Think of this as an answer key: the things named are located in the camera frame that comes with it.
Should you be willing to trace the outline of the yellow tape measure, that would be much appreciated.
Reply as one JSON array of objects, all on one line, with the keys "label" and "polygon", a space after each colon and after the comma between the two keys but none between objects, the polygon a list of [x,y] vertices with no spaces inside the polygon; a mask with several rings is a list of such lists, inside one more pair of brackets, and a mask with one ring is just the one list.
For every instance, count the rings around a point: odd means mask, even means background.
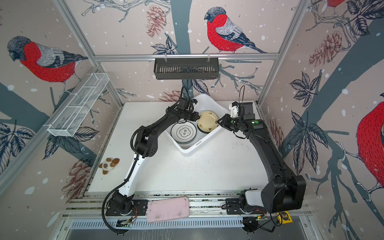
[{"label": "yellow tape measure", "polygon": [[292,217],[288,212],[280,212],[277,214],[279,225],[292,223]]}]

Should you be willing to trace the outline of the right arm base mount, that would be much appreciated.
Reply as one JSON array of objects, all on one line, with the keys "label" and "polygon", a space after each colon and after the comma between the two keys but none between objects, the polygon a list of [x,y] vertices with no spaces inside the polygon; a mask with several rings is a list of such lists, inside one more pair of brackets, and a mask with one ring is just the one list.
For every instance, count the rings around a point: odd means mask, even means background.
[{"label": "right arm base mount", "polygon": [[258,189],[243,190],[237,197],[225,199],[222,209],[226,210],[228,215],[265,215],[267,210],[262,202],[261,193],[262,191]]}]

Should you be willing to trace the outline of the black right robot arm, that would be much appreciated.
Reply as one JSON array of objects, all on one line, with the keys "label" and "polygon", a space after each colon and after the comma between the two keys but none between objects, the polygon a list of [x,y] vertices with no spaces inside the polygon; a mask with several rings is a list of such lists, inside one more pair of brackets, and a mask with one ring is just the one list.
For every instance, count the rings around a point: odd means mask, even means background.
[{"label": "black right robot arm", "polygon": [[298,210],[302,207],[306,181],[303,176],[297,176],[284,162],[280,152],[274,145],[268,126],[257,119],[252,103],[233,102],[229,105],[230,114],[225,114],[218,124],[234,134],[242,132],[245,139],[254,146],[265,167],[268,184],[260,191],[245,191],[245,201],[249,206],[255,206],[250,200],[262,203],[268,213]]}]

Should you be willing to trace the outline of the white plastic bin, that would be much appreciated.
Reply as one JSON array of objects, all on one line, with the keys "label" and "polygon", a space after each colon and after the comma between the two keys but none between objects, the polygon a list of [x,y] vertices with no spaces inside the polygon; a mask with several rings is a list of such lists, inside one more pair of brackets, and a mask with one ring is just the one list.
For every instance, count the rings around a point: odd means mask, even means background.
[{"label": "white plastic bin", "polygon": [[[194,110],[202,115],[204,112],[211,112],[213,116],[219,119],[230,111],[219,105],[214,99],[205,94],[200,94],[194,97],[197,100],[197,105]],[[205,143],[212,140],[223,128],[217,126],[212,131],[202,131],[199,123],[193,121],[181,120],[168,127],[165,135],[170,142],[181,152],[185,157],[189,157],[199,150]]]}]

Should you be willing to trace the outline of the white plate black rim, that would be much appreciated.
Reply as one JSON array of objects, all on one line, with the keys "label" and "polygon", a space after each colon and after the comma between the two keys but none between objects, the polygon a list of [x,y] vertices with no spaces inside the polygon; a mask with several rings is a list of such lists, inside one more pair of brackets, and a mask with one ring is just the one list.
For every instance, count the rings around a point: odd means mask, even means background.
[{"label": "white plate black rim", "polygon": [[193,142],[197,135],[197,128],[191,122],[176,123],[171,128],[171,137],[178,144],[189,144]]}]

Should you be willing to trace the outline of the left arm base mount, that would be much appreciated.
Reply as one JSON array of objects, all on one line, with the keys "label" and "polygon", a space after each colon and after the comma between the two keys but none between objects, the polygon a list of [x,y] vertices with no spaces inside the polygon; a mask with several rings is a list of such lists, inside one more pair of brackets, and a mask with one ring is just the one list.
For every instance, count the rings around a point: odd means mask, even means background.
[{"label": "left arm base mount", "polygon": [[107,201],[106,216],[144,216],[148,208],[148,200],[134,200],[134,196],[123,196],[118,191]]}]

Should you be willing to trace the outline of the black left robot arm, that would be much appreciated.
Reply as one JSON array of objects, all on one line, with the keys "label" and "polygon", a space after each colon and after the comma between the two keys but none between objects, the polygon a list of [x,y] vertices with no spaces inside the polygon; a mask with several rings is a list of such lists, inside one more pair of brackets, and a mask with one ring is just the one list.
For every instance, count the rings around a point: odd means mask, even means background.
[{"label": "black left robot arm", "polygon": [[133,197],[136,191],[136,176],[145,165],[145,159],[153,157],[158,150],[159,136],[170,126],[184,121],[197,121],[199,113],[195,111],[196,99],[181,97],[175,104],[167,107],[165,115],[149,126],[141,126],[132,135],[130,146],[135,157],[122,184],[115,187],[108,196],[109,207],[115,207],[120,214],[127,215],[134,207]]}]

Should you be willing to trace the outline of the yellow plate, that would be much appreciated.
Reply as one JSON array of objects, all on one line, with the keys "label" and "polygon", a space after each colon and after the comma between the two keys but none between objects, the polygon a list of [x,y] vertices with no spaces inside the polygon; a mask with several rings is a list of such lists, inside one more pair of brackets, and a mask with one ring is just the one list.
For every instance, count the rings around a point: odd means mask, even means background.
[{"label": "yellow plate", "polygon": [[197,126],[201,132],[209,134],[219,126],[218,120],[219,118],[214,112],[204,111],[200,113]]}]

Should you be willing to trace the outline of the pink pad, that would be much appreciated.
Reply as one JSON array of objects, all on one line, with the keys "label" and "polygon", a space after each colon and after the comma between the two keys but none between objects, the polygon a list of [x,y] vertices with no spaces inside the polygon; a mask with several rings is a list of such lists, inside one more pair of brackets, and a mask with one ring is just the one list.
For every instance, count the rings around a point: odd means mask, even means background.
[{"label": "pink pad", "polygon": [[190,215],[187,197],[152,201],[148,204],[147,222],[158,223],[188,218]]}]

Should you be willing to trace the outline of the horizontal aluminium rail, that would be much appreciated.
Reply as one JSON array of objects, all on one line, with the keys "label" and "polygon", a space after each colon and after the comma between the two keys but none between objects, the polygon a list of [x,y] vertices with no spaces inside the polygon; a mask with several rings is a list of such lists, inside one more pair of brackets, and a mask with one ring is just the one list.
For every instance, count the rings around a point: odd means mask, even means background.
[{"label": "horizontal aluminium rail", "polygon": [[219,60],[267,60],[276,61],[280,58],[278,53],[240,53],[240,54],[177,54],[177,55],[95,55],[94,61],[97,63],[104,62],[150,62],[155,59],[190,59],[203,58],[211,59],[218,58]]}]

